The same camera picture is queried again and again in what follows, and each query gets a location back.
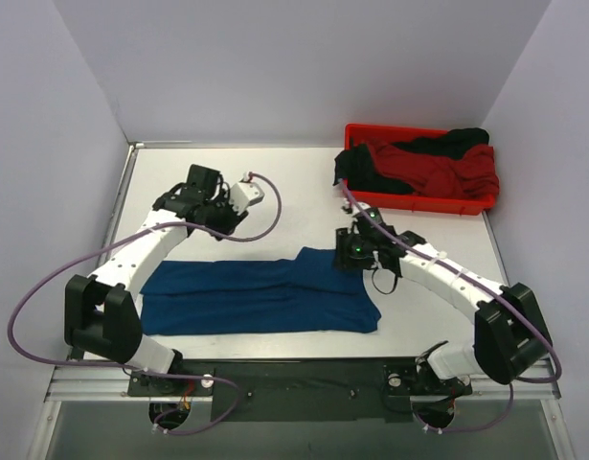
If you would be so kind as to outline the blue t shirt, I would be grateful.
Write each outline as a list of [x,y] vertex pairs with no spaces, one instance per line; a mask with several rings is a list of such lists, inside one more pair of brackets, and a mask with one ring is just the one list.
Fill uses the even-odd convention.
[[373,333],[381,313],[328,249],[293,259],[161,263],[142,288],[147,335]]

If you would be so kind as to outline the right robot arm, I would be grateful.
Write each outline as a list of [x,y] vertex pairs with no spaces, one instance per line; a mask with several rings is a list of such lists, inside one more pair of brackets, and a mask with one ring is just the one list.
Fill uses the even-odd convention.
[[464,342],[441,341],[418,357],[415,380],[437,392],[449,380],[484,374],[500,384],[532,383],[527,371],[549,353],[552,341],[529,287],[507,287],[449,260],[414,232],[396,234],[362,223],[335,232],[338,269],[384,268],[397,279],[435,293],[473,326]]

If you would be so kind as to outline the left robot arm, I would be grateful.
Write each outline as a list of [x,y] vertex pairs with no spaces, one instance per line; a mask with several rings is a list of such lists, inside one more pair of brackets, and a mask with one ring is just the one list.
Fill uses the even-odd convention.
[[65,287],[64,340],[79,350],[135,369],[149,370],[164,395],[178,392],[185,372],[176,352],[143,332],[135,302],[169,253],[201,225],[219,238],[230,236],[264,193],[249,178],[232,186],[220,172],[192,165],[185,181],[153,203],[135,241],[125,244],[87,276]]

